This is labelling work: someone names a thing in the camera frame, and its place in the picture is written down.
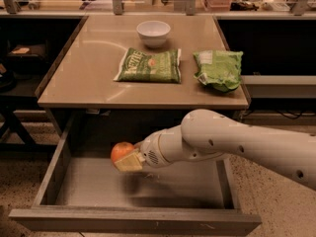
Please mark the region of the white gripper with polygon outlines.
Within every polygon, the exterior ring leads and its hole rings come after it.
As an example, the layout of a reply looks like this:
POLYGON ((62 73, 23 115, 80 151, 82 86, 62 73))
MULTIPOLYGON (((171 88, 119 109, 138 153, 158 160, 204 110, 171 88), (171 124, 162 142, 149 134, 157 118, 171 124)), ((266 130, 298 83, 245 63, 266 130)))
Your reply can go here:
POLYGON ((141 153, 138 150, 133 150, 125 156, 120 157, 115 162, 116 168, 121 172, 137 172, 143 169, 145 161, 153 168, 169 166, 170 162, 166 160, 160 150, 160 136, 160 132, 154 132, 147 136, 141 142, 141 153))

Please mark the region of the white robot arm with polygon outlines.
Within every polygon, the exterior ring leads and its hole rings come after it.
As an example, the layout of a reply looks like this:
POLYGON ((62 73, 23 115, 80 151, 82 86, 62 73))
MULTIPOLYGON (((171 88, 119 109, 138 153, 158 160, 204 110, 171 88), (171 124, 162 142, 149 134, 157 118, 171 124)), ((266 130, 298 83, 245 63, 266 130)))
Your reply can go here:
POLYGON ((121 172, 176 162, 221 160, 238 155, 316 190, 316 137, 303 132, 251 126, 209 110, 194 110, 177 126, 156 131, 137 145, 119 145, 111 160, 121 172))

